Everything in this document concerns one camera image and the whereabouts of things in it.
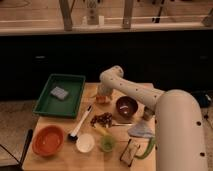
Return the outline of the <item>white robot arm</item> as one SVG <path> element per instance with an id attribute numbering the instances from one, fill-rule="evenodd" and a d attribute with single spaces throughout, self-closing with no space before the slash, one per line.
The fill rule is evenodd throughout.
<path id="1" fill-rule="evenodd" d="M 208 171 L 202 113 L 197 100 L 180 89 L 163 91 L 123 78 L 116 65 L 100 76 L 98 92 L 118 90 L 155 114 L 156 171 Z"/>

